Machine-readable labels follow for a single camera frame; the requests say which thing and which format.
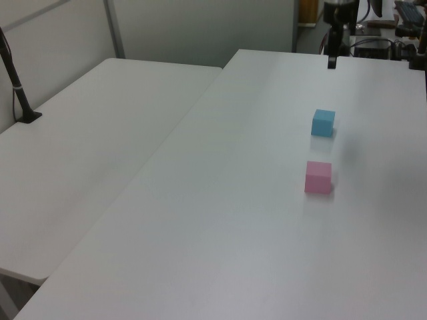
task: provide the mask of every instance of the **white wall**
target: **white wall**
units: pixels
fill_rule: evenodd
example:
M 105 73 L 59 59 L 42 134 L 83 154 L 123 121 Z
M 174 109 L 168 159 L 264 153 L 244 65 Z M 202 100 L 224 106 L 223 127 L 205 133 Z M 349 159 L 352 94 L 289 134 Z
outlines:
M 5 33 L 32 109 L 115 57 L 101 0 L 71 0 Z M 0 62 L 0 132 L 13 124 L 12 86 Z
M 291 51 L 294 0 L 110 0 L 128 59 L 224 67 L 238 49 Z

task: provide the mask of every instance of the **black pole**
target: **black pole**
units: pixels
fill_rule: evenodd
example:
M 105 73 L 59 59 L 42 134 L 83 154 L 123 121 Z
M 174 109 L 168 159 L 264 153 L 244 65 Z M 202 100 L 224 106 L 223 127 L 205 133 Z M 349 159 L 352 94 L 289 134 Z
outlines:
M 18 119 L 18 122 L 23 123 L 31 123 L 37 118 L 41 117 L 40 112 L 33 111 L 29 104 L 27 97 L 25 96 L 24 89 L 22 89 L 22 84 L 19 80 L 18 74 L 16 72 L 15 66 L 13 65 L 12 56 L 8 50 L 6 44 L 6 38 L 3 33 L 3 30 L 0 28 L 0 55 L 3 59 L 3 63 L 5 64 L 7 73 L 9 74 L 9 78 L 11 79 L 12 86 L 16 92 L 16 96 L 18 97 L 19 103 L 22 108 L 22 118 Z

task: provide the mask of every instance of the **cube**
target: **cube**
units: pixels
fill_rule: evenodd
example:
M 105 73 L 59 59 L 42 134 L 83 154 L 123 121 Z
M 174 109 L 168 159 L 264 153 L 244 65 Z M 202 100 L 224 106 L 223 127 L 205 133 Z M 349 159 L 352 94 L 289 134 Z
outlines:
M 331 163 L 307 161 L 305 192 L 328 195 L 332 190 L 331 180 Z
M 317 109 L 314 113 L 312 135 L 331 137 L 334 130 L 335 111 Z

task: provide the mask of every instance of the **cable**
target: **cable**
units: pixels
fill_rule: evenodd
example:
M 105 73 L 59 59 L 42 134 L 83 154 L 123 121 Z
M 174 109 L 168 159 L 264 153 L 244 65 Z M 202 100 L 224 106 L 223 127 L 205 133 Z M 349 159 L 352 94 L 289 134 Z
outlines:
M 405 47 L 406 47 L 406 43 L 405 43 L 405 42 L 403 42 L 403 41 L 401 41 L 401 40 L 398 40 L 398 39 L 394 40 L 394 44 L 395 44 L 395 45 L 397 45 L 398 43 L 401 43 L 401 44 L 403 45 L 403 48 L 405 48 Z
M 2 35 L 2 38 L 3 38 L 4 42 L 6 43 L 6 47 L 7 47 L 7 50 L 9 52 L 10 56 L 11 56 L 11 59 L 13 59 L 12 58 L 12 50 L 9 46 L 9 42 L 7 42 L 7 39 L 4 35 Z M 13 87 L 12 87 L 12 114 L 13 114 L 13 120 L 15 122 L 17 122 L 16 114 L 15 114 L 15 89 Z
M 368 10 L 367 10 L 365 16 L 363 18 L 361 18 L 361 20 L 356 22 L 356 24 L 365 21 L 365 19 L 369 16 L 369 12 L 371 12 L 371 0 L 367 0 L 367 2 L 368 2 Z
M 376 38 L 376 39 L 365 39 L 365 40 L 360 40 L 359 42 L 356 42 L 355 44 L 351 45 L 350 48 L 355 47 L 357 45 L 363 45 L 365 43 L 370 43 L 370 42 L 376 42 L 376 41 L 388 41 L 390 42 L 392 45 L 394 45 L 395 43 L 393 41 L 391 41 L 390 39 L 386 39 L 386 38 Z
M 327 33 L 325 33 L 325 36 L 323 37 L 322 42 L 320 43 L 320 47 L 319 47 L 319 54 L 320 55 L 322 54 L 322 50 L 325 47 L 325 41 L 326 41 L 326 37 L 328 36 L 328 33 L 329 33 L 329 31 Z
M 13 114 L 13 120 L 15 120 L 15 123 L 17 122 L 16 120 L 16 114 L 15 114 L 15 89 L 12 88 L 12 114 Z

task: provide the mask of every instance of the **desk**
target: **desk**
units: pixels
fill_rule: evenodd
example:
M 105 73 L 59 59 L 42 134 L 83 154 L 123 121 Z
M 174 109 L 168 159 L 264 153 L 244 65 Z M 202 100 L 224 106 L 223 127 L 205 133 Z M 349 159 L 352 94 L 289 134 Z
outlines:
M 327 59 L 239 51 L 17 320 L 423 319 L 424 73 Z
M 2 133 L 0 273 L 50 276 L 220 70 L 108 59 Z

